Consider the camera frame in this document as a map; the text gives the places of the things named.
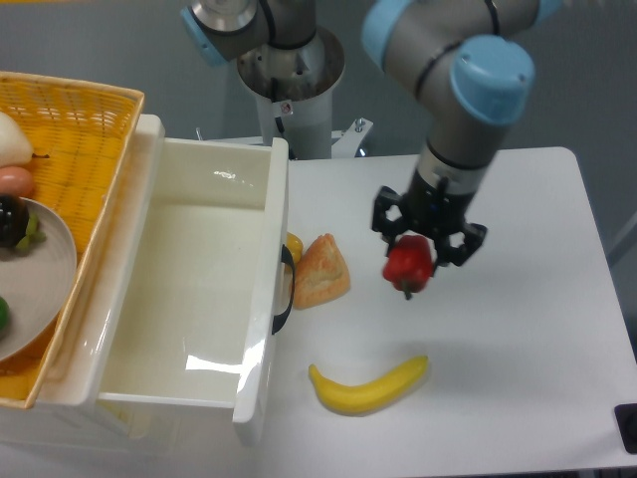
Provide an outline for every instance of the yellow banana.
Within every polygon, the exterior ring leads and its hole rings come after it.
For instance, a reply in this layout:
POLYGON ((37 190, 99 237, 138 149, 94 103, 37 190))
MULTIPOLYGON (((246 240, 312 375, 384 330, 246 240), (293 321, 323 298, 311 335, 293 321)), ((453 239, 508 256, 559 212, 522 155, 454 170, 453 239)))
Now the yellow banana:
POLYGON ((376 380, 355 386, 324 377, 314 364, 308 372, 323 405, 338 413, 356 415, 381 408, 398 398, 427 371, 428 364, 426 356, 414 357, 376 380))

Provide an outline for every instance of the toast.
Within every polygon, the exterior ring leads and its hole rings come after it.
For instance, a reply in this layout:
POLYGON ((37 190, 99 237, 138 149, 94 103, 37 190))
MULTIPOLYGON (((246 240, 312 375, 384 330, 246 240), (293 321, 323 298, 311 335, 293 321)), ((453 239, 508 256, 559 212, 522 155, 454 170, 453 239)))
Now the toast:
POLYGON ((349 290, 349 270, 331 234, 319 236, 297 265, 296 309, 339 298, 349 290))

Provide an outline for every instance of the wicker basket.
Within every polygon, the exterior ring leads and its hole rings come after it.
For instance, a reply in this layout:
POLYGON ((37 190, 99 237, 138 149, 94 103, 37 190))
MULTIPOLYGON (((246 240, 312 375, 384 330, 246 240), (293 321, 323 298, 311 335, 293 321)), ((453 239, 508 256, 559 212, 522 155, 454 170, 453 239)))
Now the wicker basket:
POLYGON ((0 112, 34 146, 25 167, 33 199, 55 210, 73 233, 78 269, 53 323, 30 345, 0 362, 0 406, 30 408, 64 339, 90 265, 100 253, 143 93, 89 82, 0 72, 0 112))

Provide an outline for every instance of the white drawer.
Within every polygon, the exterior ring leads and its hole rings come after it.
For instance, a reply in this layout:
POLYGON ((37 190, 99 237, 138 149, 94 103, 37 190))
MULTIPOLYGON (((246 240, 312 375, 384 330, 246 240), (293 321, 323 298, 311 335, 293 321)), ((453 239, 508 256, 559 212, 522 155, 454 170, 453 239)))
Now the white drawer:
POLYGON ((96 426, 96 446, 126 448, 166 442, 196 413, 223 424, 210 433, 234 427, 255 444, 284 296, 288 147, 164 139, 159 119, 142 116, 133 154, 56 366, 36 406, 0 410, 0 422, 30 415, 19 441, 66 428, 73 445, 91 444, 96 426))

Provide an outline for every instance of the drawer handle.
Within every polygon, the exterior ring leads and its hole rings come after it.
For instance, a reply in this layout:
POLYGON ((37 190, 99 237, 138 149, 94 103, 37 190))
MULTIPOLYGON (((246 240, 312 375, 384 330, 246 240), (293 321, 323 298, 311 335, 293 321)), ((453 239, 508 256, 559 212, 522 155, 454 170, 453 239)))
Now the drawer handle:
POLYGON ((292 311, 292 303, 295 301, 295 281, 297 279, 297 269, 295 268, 295 261, 292 258, 292 252, 284 244, 281 248, 281 262, 290 266, 292 269, 292 291, 290 293, 290 303, 288 308, 280 314, 275 315, 275 319, 272 322, 272 335, 277 333, 286 324, 286 320, 292 311))

